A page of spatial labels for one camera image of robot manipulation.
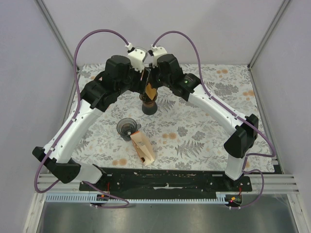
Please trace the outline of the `brown paper coffee filter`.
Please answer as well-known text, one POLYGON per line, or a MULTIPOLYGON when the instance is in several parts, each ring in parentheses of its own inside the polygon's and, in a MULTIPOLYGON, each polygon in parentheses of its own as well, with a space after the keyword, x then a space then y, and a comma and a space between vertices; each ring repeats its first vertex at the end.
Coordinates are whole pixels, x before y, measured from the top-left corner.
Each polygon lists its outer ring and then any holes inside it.
POLYGON ((153 100, 155 98, 155 96, 157 95, 157 89, 152 88, 151 84, 148 83, 146 88, 145 88, 145 93, 150 100, 153 100))

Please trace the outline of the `olive green dripper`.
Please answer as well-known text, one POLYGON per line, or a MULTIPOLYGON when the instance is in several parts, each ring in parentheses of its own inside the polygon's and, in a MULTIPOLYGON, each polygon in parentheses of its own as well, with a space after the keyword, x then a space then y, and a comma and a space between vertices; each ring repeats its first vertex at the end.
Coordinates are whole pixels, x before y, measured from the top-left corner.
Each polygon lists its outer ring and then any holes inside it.
POLYGON ((154 101, 156 97, 157 97, 157 88, 153 88, 150 83, 146 85, 145 90, 139 96, 139 98, 143 102, 154 101))

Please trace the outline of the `red grey coffee server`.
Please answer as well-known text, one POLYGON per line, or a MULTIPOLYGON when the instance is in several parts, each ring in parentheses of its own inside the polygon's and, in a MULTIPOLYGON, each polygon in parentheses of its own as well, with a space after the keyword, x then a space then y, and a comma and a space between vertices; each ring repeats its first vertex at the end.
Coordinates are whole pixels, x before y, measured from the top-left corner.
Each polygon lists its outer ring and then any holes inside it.
POLYGON ((154 115, 157 112, 157 104, 156 104, 157 94, 154 96, 153 99, 150 99, 146 93, 140 94, 139 98, 142 101, 141 109, 144 114, 150 116, 154 115))

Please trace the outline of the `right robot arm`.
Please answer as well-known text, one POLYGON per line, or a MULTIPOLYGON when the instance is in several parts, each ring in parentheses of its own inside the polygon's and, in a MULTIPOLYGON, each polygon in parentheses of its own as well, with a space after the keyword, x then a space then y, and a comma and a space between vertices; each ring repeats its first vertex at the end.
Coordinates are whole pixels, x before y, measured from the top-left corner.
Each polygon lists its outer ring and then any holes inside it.
POLYGON ((224 143, 228 161, 222 183, 226 190, 234 191, 240 186, 246 153, 258 137, 258 117, 254 114, 246 116, 206 91, 200 78, 192 73, 183 72, 173 54, 154 57, 150 68, 152 88, 169 88, 174 95, 208 113, 229 134, 224 143))

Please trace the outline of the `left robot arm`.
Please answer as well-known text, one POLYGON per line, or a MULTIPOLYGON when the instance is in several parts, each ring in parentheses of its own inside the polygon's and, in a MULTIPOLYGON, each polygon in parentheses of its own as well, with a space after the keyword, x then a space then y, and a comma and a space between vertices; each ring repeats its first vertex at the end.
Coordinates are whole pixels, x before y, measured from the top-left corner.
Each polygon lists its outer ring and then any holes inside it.
POLYGON ((104 71, 88 82, 80 93, 77 109, 68 117, 53 139, 32 154, 62 183, 74 179, 88 181, 100 191, 107 178, 95 165, 78 163, 72 154, 89 127, 124 92, 142 92, 145 88, 144 59, 136 55, 114 55, 105 63, 104 71))

